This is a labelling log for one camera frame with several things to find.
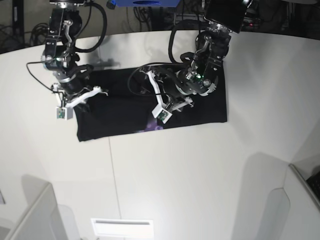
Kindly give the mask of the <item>black T-shirt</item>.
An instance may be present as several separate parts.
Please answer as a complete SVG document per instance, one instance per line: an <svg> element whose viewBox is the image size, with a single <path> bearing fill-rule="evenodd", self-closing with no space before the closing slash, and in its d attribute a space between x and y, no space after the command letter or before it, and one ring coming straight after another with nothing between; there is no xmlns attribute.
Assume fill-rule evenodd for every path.
<svg viewBox="0 0 320 240"><path fill-rule="evenodd" d="M157 105L154 96L139 96L142 87L153 88L141 72L129 76L132 68L100 70L90 74L89 84L108 90L87 100L85 108L75 107L77 138L80 142L104 137L127 135L154 130L188 127L208 123L226 123L227 97L225 78L218 80L217 89L207 95L192 95L194 106L174 111L167 123L154 119Z"/></svg>

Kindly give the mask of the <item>blue box at top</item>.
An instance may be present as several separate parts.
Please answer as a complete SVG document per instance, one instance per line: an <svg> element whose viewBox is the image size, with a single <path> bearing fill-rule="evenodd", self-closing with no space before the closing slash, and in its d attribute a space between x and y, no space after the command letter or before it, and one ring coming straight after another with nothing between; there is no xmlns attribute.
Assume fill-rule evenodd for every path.
<svg viewBox="0 0 320 240"><path fill-rule="evenodd" d="M116 0L118 7L176 7L180 0Z"/></svg>

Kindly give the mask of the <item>black keyboard at right edge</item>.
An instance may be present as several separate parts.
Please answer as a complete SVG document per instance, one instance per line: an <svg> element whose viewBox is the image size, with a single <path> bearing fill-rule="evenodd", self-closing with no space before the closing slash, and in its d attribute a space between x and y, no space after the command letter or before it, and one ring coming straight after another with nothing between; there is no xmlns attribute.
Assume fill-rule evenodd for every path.
<svg viewBox="0 0 320 240"><path fill-rule="evenodd" d="M308 178L307 184L309 185L317 199L320 200L320 173L317 173Z"/></svg>

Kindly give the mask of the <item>white partition lower right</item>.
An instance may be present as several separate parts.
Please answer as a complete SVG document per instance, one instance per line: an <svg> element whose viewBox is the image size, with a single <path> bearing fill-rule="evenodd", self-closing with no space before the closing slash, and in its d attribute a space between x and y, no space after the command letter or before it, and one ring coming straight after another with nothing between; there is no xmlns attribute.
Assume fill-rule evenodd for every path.
<svg viewBox="0 0 320 240"><path fill-rule="evenodd" d="M262 240L320 238L320 201L293 164L283 187L268 195L259 233Z"/></svg>

